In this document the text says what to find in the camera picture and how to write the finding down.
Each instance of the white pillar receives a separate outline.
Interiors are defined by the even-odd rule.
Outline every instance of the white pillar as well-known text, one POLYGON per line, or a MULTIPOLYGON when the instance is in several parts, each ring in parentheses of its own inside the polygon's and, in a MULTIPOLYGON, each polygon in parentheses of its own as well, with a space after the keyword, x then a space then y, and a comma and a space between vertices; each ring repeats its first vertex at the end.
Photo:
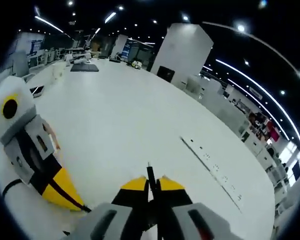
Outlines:
POLYGON ((126 36, 126 35, 120 34, 117 37, 117 39, 115 41, 115 44, 114 44, 114 47, 112 49, 112 53, 111 53, 112 58, 116 55, 116 53, 122 53, 122 51, 123 51, 123 49, 126 45, 127 40, 128 40, 128 36, 126 36))
POLYGON ((174 71, 171 83, 176 87, 198 75, 213 46, 213 41, 196 24, 173 23, 168 29, 151 72, 157 75, 160 66, 174 71))

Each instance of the ceiling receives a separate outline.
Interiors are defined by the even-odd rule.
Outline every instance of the ceiling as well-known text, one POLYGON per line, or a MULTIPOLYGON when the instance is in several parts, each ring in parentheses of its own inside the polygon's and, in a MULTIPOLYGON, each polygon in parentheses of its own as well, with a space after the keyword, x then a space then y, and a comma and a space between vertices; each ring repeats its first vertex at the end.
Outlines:
MULTIPOLYGON (((300 132, 300 78, 294 70, 276 53, 254 39, 229 29, 202 24, 205 21, 236 27, 236 24, 243 23, 248 33, 273 46, 300 71, 299 1, 269 0, 266 7, 261 9, 259 0, 73 0, 72 6, 68 6, 68 0, 35 2, 42 18, 73 38, 77 37, 77 30, 81 30, 82 35, 89 35, 101 28, 98 35, 115 37, 117 34, 125 34, 134 39, 140 37, 140 41, 155 43, 155 51, 159 50, 167 28, 172 23, 184 22, 182 16, 187 15, 189 21, 200 24, 214 42, 205 65, 211 65, 209 68, 224 81, 229 78, 242 87, 253 85, 234 70, 216 62, 216 59, 254 79, 277 99, 300 132), (123 6, 124 10, 120 11, 119 6, 123 6), (112 12, 117 12, 116 16, 105 24, 106 17, 112 12), (75 25, 69 25, 72 21, 75 21, 75 25), (285 90, 284 96, 280 94, 281 90, 285 90)), ((36 20, 24 28, 24 31, 31 28, 33 31, 58 33, 36 20)), ((297 135, 284 114, 269 97, 263 95, 261 102, 268 102, 266 107, 270 112, 278 120, 283 120, 282 127, 289 137, 294 137, 292 141, 300 149, 297 135)))

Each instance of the robot eye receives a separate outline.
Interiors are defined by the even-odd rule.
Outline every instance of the robot eye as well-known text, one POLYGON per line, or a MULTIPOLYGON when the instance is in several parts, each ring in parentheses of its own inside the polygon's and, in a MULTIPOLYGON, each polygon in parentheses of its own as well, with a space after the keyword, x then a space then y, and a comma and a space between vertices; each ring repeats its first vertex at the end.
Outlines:
POLYGON ((18 104, 16 100, 9 99, 8 101, 5 102, 3 106, 3 110, 2 110, 3 116, 6 119, 12 119, 17 112, 17 108, 18 108, 18 104))

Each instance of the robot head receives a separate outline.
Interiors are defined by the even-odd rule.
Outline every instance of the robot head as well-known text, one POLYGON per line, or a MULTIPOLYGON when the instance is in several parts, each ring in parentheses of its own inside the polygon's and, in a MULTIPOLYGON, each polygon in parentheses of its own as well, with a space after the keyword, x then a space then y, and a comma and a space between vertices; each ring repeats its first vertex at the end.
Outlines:
POLYGON ((0 83, 0 141, 5 145, 36 116, 33 96, 24 80, 8 76, 0 83))

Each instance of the white desk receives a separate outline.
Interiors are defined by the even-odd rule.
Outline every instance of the white desk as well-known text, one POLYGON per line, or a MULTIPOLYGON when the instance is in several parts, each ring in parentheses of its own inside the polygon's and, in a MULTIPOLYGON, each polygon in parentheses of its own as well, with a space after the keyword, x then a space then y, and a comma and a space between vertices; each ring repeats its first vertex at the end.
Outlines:
MULTIPOLYGON (((107 59, 91 61, 99 72, 70 72, 67 67, 64 79, 36 99, 38 113, 56 133, 63 165, 89 207, 111 202, 120 186, 147 175, 150 162, 157 178, 166 175, 184 185, 194 203, 225 218, 239 237, 270 239, 273 185, 224 123, 152 73, 107 59), (218 160, 244 198, 242 213, 180 136, 200 142, 218 160)), ((44 74, 31 81, 44 81, 44 74)), ((7 161, 0 151, 0 162, 7 161)))

